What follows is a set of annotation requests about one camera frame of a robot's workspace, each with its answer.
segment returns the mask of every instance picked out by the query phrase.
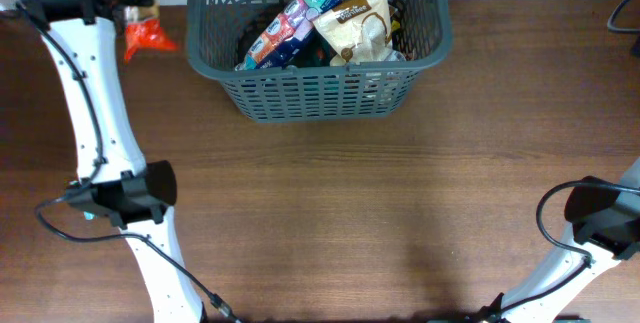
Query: plastic basket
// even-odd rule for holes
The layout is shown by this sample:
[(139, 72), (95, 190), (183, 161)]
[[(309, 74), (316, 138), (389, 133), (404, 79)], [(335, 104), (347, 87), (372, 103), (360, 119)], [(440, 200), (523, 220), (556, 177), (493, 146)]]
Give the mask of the plastic basket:
[(402, 104), (416, 76), (444, 59), (452, 44), (447, 0), (389, 0), (403, 27), (394, 49), (408, 62), (236, 72), (253, 42), (290, 0), (188, 0), (193, 68), (218, 80), (257, 122), (381, 117)]

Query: wooden table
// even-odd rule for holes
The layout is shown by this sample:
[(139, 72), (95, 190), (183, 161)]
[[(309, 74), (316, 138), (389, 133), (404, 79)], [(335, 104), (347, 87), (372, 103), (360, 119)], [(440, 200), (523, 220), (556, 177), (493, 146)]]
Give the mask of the wooden table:
[[(176, 170), (188, 268), (254, 320), (489, 304), (550, 249), (534, 220), (547, 189), (617, 181), (640, 155), (635, 37), (605, 29), (618, 1), (451, 0), (451, 55), (386, 119), (258, 125), (183, 53), (121, 64), (140, 147)], [(184, 44), (184, 8), (162, 22)], [(23, 23), (0, 20), (0, 321), (151, 322), (124, 242), (76, 245), (34, 220), (76, 157), (53, 63)], [(554, 234), (561, 196), (545, 217)], [(66, 207), (48, 215), (79, 235), (112, 231)], [(636, 320), (638, 277), (638, 259), (623, 262), (566, 313)]]

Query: plastic wrapper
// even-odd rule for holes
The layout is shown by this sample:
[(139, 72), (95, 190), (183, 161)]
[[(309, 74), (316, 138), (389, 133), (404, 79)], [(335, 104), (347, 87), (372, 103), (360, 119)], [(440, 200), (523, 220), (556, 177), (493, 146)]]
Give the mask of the plastic wrapper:
[(251, 45), (235, 70), (285, 66), (313, 38), (311, 23), (342, 0), (291, 0)]
[(332, 66), (384, 61), (393, 50), (387, 0), (347, 0), (313, 25), (338, 53)]
[(125, 21), (127, 24), (125, 29), (127, 41), (127, 50), (124, 54), (125, 62), (128, 63), (138, 49), (178, 50), (178, 46), (160, 26), (159, 16), (157, 5), (125, 8)]

